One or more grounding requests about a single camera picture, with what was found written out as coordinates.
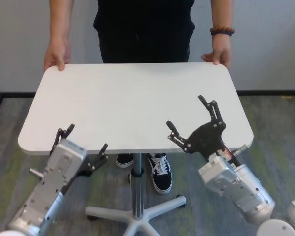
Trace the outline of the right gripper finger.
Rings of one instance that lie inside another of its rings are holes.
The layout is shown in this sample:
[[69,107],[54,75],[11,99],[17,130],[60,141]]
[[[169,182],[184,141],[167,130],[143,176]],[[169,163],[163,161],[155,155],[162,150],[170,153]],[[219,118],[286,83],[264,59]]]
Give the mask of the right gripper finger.
[[211,116],[211,121],[214,123],[217,123],[218,125],[224,126],[224,121],[222,119],[217,102],[215,100],[212,100],[211,102],[207,102],[202,95],[199,95],[198,99],[209,111]]
[[171,121],[166,122],[167,127],[170,129],[170,134],[168,135],[168,139],[179,146],[185,153],[191,153],[190,144],[187,140],[180,136],[176,127],[173,125]]

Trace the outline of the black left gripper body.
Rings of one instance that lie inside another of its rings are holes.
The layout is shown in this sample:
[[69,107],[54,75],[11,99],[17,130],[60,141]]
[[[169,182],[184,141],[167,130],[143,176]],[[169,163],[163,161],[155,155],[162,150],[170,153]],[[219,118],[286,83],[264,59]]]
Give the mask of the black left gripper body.
[[79,176],[89,177],[92,175],[92,173],[93,173],[93,169],[92,169],[91,163],[83,162],[83,164],[79,167],[76,174],[71,178],[68,184],[61,189],[61,193],[65,195],[77,177]]

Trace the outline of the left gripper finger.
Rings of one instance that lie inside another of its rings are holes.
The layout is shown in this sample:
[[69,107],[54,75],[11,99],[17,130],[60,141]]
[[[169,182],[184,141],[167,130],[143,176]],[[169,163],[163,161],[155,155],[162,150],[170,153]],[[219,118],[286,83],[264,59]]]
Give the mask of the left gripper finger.
[[108,144],[105,143],[97,155],[88,155],[88,167],[90,170],[97,170],[106,163],[108,160],[108,156],[105,154],[107,147]]
[[52,149],[50,150],[49,152],[49,155],[52,154],[52,152],[54,151],[55,147],[57,146],[57,144],[62,140],[62,139],[66,139],[70,133],[73,131],[75,125],[74,124],[70,124],[70,126],[66,129],[66,130],[63,130],[61,128],[59,128],[56,132],[56,137],[55,137],[55,140],[54,140],[54,143],[52,145]]

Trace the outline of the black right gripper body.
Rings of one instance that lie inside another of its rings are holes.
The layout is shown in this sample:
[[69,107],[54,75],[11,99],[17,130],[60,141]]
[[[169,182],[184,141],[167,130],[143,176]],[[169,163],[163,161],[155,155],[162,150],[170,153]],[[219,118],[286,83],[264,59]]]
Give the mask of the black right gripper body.
[[211,155],[218,155],[220,151],[226,152],[226,161],[234,167],[239,167],[240,162],[222,140],[222,132],[225,128],[224,122],[209,122],[201,125],[186,140],[185,152],[198,152],[207,163]]

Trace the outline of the person's left hand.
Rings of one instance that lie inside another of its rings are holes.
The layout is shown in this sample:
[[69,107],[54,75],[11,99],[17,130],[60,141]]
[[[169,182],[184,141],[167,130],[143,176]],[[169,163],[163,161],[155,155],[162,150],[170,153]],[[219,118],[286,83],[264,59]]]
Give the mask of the person's left hand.
[[222,64],[230,68],[232,59],[231,37],[225,34],[217,34],[212,37],[212,52],[203,54],[201,59],[212,62],[215,65]]

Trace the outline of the person's right hand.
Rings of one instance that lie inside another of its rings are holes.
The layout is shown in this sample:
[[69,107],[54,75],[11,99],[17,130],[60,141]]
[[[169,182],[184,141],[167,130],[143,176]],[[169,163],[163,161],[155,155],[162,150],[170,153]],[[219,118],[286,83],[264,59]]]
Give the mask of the person's right hand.
[[56,66],[58,71],[63,71],[65,65],[70,63],[71,48],[67,39],[52,39],[44,57],[44,71]]

